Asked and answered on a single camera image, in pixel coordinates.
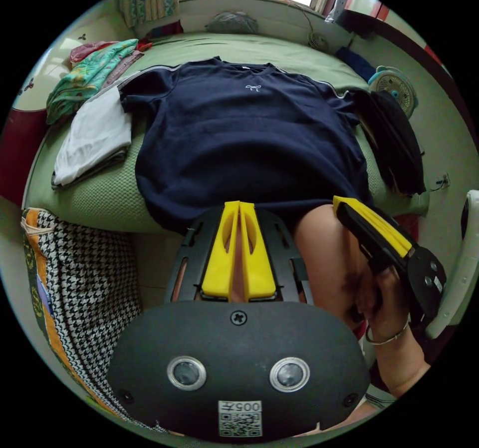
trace thigh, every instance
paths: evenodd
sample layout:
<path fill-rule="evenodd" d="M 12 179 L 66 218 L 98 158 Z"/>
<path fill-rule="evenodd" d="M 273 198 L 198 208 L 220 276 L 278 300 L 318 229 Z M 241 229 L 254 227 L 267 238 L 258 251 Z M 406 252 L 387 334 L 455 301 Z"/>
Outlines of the thigh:
<path fill-rule="evenodd" d="M 336 218 L 332 205 L 307 213 L 293 237 L 306 265 L 314 304 L 356 329 L 360 324 L 349 311 L 365 266 L 357 239 Z"/>

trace screw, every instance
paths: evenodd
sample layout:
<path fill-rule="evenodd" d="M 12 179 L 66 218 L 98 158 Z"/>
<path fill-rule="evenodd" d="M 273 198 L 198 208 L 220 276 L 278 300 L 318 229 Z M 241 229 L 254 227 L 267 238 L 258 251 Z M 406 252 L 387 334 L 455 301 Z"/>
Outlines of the screw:
<path fill-rule="evenodd" d="M 241 310 L 237 310 L 235 312 L 233 312 L 231 314 L 231 323 L 233 323 L 233 325 L 244 325 L 246 323 L 246 320 L 247 320 L 247 316 L 246 316 L 246 313 L 245 312 L 242 312 Z"/>
<path fill-rule="evenodd" d="M 134 402 L 133 397 L 129 391 L 123 389 L 118 390 L 118 395 L 120 396 L 120 398 L 123 398 L 123 401 L 128 405 L 131 405 Z"/>
<path fill-rule="evenodd" d="M 349 408 L 357 399 L 359 395 L 357 393 L 350 393 L 343 401 L 343 405 Z"/>

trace gray pillow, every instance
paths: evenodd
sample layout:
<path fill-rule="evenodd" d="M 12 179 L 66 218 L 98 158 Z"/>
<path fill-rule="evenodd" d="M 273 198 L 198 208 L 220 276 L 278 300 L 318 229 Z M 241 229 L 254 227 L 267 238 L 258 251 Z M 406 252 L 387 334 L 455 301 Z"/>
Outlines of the gray pillow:
<path fill-rule="evenodd" d="M 258 33 L 258 22 L 244 12 L 225 11 L 214 16 L 206 25 L 212 33 Z"/>

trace silver bracelet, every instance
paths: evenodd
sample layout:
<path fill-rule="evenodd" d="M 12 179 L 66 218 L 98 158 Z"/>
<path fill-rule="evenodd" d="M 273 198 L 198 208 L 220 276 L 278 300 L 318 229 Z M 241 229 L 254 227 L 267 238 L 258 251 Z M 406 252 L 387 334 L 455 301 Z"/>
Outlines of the silver bracelet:
<path fill-rule="evenodd" d="M 366 341 L 374 346 L 385 345 L 386 343 L 389 343 L 393 340 L 397 340 L 399 336 L 401 335 L 401 333 L 408 327 L 408 325 L 409 325 L 409 320 L 407 320 L 406 324 L 404 325 L 404 328 L 400 332 L 396 333 L 393 337 L 389 338 L 385 342 L 374 342 L 373 340 L 371 340 L 368 334 L 371 327 L 368 325 L 368 329 L 366 330 Z"/>

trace human hand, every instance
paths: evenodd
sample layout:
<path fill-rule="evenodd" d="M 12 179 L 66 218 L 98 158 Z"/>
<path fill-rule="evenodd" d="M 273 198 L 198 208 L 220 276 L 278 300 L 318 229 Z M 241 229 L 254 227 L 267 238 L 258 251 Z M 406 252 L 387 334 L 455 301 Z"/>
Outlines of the human hand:
<path fill-rule="evenodd" d="M 377 308 L 377 301 L 382 305 Z M 383 342 L 398 334 L 405 326 L 409 308 L 404 289 L 394 267 L 374 277 L 366 266 L 356 295 L 356 306 L 372 330 L 375 342 Z"/>

